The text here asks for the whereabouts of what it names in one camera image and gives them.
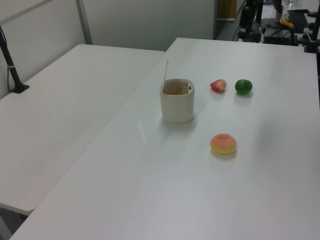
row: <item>green fruit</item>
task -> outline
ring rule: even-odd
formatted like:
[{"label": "green fruit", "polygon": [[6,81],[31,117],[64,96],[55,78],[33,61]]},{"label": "green fruit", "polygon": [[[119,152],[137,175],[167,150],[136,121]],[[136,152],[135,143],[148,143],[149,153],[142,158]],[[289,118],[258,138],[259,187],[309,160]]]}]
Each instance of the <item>green fruit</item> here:
[{"label": "green fruit", "polygon": [[235,90],[240,95],[246,95],[252,90],[252,83],[249,80],[240,79],[235,83]]}]

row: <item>wooden cabinet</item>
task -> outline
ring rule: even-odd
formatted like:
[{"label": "wooden cabinet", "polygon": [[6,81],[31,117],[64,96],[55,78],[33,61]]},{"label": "wooden cabinet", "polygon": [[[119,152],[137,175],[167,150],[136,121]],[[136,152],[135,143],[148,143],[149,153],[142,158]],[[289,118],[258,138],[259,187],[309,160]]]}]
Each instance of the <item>wooden cabinet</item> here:
[{"label": "wooden cabinet", "polygon": [[217,17],[219,19],[235,19],[246,0],[218,0]]}]

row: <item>peach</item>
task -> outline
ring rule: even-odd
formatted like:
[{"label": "peach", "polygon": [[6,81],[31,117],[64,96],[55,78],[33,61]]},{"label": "peach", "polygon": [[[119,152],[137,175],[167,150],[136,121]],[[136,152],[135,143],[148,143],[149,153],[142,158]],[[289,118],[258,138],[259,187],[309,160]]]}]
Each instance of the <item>peach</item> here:
[{"label": "peach", "polygon": [[210,147],[218,154],[231,154],[236,150],[237,142],[231,135],[222,133],[211,139]]},{"label": "peach", "polygon": [[210,86],[213,91],[221,93],[226,89],[227,82],[224,79],[219,79],[217,81],[212,82]]}]

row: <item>cable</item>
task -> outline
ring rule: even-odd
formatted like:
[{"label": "cable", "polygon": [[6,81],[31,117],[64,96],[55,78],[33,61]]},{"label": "cable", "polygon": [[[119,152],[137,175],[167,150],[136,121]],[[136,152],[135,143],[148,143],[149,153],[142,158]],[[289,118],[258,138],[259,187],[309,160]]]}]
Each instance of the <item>cable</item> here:
[{"label": "cable", "polygon": [[238,28],[235,30],[235,32],[234,32],[234,34],[233,34],[233,38],[232,38],[232,42],[234,41],[234,39],[235,39],[235,35],[236,35],[236,33],[237,33],[237,31],[239,30],[239,28],[240,28],[240,26],[238,26]]},{"label": "cable", "polygon": [[10,87],[9,87],[9,67],[7,67],[7,72],[6,72],[6,83],[8,85],[8,91],[11,93]]},{"label": "cable", "polygon": [[287,31],[284,35],[283,35],[283,39],[285,38],[285,36],[287,35],[287,34],[289,34],[289,33],[291,33],[290,31]]},{"label": "cable", "polygon": [[[1,35],[3,36],[3,38],[4,38],[5,45],[7,45],[6,35],[5,35],[4,31],[2,30],[1,25],[0,25],[0,32],[1,32]],[[11,90],[10,90],[10,87],[9,87],[9,67],[8,66],[6,67],[6,84],[8,86],[9,93],[11,93]]]},{"label": "cable", "polygon": [[271,38],[272,38],[275,34],[281,32],[282,30],[283,30],[283,29],[279,29],[279,30],[275,31],[274,33],[270,34],[270,36],[269,36],[269,44],[272,44]]},{"label": "cable", "polygon": [[7,45],[7,39],[6,39],[6,35],[5,35],[4,31],[2,30],[2,27],[1,27],[1,25],[0,25],[0,32],[1,32],[2,36],[3,36],[3,38],[4,38],[4,41],[5,41],[5,45]]}]

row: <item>paper cup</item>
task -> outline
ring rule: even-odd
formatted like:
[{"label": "paper cup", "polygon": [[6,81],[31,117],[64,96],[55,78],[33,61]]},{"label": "paper cup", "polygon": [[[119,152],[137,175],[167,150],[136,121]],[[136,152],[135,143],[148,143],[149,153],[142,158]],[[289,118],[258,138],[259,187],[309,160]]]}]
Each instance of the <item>paper cup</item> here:
[{"label": "paper cup", "polygon": [[195,88],[187,79],[169,79],[161,85],[162,118],[171,124],[185,124],[194,116]]}]

